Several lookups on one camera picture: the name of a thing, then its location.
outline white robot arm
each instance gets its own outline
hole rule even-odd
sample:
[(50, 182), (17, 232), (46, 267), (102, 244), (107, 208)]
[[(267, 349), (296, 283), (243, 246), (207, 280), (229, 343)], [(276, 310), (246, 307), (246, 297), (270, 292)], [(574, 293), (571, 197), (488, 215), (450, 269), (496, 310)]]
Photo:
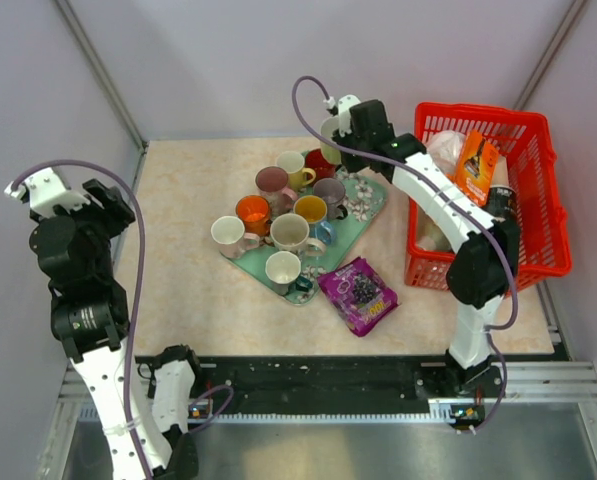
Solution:
[[(464, 370), (482, 365), (492, 353), (486, 326), (494, 324), (508, 282), (499, 260), (492, 255), (490, 243), (475, 225), (492, 232), (506, 250), (514, 273), (518, 265), (518, 226), (511, 221), (495, 222), (491, 215), (471, 202), (436, 167), (424, 145), (413, 135), (396, 137), (382, 102), (361, 102), (354, 95), (346, 95), (338, 102), (330, 97), (325, 104), (338, 119), (339, 128), (333, 138), (338, 145), (406, 165), (406, 169), (394, 168), (344, 150), (341, 156), (349, 171), (369, 166), (381, 173), (409, 195), (445, 234), (457, 254), (447, 278), (458, 300), (456, 333), (448, 353)], [(459, 215), (450, 204), (466, 212), (468, 217)]]
[[(193, 478), (198, 473), (188, 431), (190, 391), (200, 365), (188, 347), (169, 347), (156, 357), (156, 391), (150, 410), (138, 381), (130, 381), (133, 423), (125, 421), (123, 386), (128, 311), (125, 291), (113, 279), (110, 240), (135, 220), (117, 188), (96, 180), (72, 190), (61, 172), (46, 168), (5, 193), (30, 203), (38, 223), (30, 246), (49, 278), (51, 329), (87, 385), (107, 438), (114, 480)], [(132, 372), (136, 371), (133, 358)], [(138, 452), (130, 431), (140, 443)]]

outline metal floor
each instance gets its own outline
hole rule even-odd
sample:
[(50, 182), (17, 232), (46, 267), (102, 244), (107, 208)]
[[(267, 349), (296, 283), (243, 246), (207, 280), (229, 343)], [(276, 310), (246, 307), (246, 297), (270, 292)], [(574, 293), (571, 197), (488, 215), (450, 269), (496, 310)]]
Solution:
[[(476, 437), (446, 425), (228, 425), (197, 436), (201, 480), (594, 480), (577, 405), (502, 405)], [(78, 423), (63, 480), (111, 480), (100, 424)]]

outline mug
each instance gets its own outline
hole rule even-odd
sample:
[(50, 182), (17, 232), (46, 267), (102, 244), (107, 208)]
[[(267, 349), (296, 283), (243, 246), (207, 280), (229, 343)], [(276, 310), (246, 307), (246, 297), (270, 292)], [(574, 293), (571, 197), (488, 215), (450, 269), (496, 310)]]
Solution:
[(327, 246), (317, 238), (309, 237), (307, 220), (295, 213), (285, 213), (276, 218), (269, 232), (278, 250), (287, 251), (302, 257), (319, 257), (327, 251)]
[(294, 213), (300, 215), (309, 224), (309, 235), (325, 245), (336, 241), (336, 230), (327, 218), (327, 204), (315, 195), (305, 195), (294, 204)]
[(322, 198), (327, 204), (327, 220), (342, 220), (349, 212), (342, 204), (347, 195), (345, 185), (336, 178), (323, 178), (314, 185), (314, 195)]
[(271, 216), (277, 217), (287, 212), (298, 195), (289, 187), (289, 174), (280, 167), (266, 167), (256, 175), (256, 186), (269, 206)]
[(245, 230), (261, 237), (269, 235), (271, 208), (269, 202), (258, 195), (242, 198), (236, 205), (236, 215), (245, 224)]
[(323, 178), (331, 178), (336, 174), (336, 166), (325, 160), (320, 150), (312, 150), (305, 157), (305, 165), (316, 172), (316, 182)]
[[(334, 132), (338, 130), (338, 117), (329, 117), (322, 125), (320, 125), (320, 134), (334, 142)], [(340, 150), (330, 147), (329, 145), (320, 142), (320, 150), (322, 150), (322, 156), (327, 160), (327, 162), (331, 163), (332, 165), (340, 165), (341, 158), (340, 158)]]
[(265, 263), (265, 274), (271, 280), (271, 288), (278, 295), (285, 296), (293, 288), (301, 292), (308, 292), (314, 284), (303, 277), (302, 263), (291, 252), (276, 252)]
[(260, 245), (255, 233), (245, 233), (245, 224), (238, 217), (220, 217), (211, 226), (211, 238), (227, 258), (240, 258), (247, 250)]
[(276, 165), (289, 175), (289, 186), (294, 192), (302, 190), (316, 179), (316, 172), (305, 168), (305, 157), (298, 152), (283, 152), (276, 158)]

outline beige table surface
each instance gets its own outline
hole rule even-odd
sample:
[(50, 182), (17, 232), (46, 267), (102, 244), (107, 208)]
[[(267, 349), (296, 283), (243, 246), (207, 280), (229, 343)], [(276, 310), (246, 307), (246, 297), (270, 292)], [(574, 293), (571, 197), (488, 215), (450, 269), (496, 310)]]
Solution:
[[(147, 228), (147, 258), (136, 353), (188, 344), (200, 355), (440, 354), (451, 342), (456, 302), (450, 293), (404, 284), (408, 201), (388, 186), (387, 204), (349, 253), (361, 255), (401, 303), (366, 337), (352, 335), (322, 293), (308, 305), (286, 303), (222, 258), (212, 222), (255, 193), (254, 176), (286, 150), (315, 148), (312, 138), (152, 142), (138, 199)], [(384, 185), (373, 172), (363, 172)], [(135, 225), (126, 237), (118, 280), (133, 300), (138, 252)], [(498, 322), (508, 318), (505, 300)], [(516, 325), (495, 334), (504, 353), (551, 353), (535, 289), (520, 295)]]

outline white wall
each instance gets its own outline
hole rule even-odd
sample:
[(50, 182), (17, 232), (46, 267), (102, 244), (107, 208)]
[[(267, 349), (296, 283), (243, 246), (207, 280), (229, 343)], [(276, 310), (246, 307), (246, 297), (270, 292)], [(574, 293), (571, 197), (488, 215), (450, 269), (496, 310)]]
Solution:
[(574, 268), (550, 282), (574, 351), (597, 369), (597, 0), (557, 57), (529, 110), (547, 115)]
[[(131, 177), (137, 151), (48, 0), (0, 1), (0, 478), (32, 478), (66, 360), (28, 209), (3, 189), (25, 167), (88, 159)], [(86, 178), (84, 174), (76, 178)]]
[[(570, 0), (71, 0), (148, 139), (304, 134), (310, 73), (385, 101), (512, 106)], [(321, 119), (320, 93), (302, 103)]]

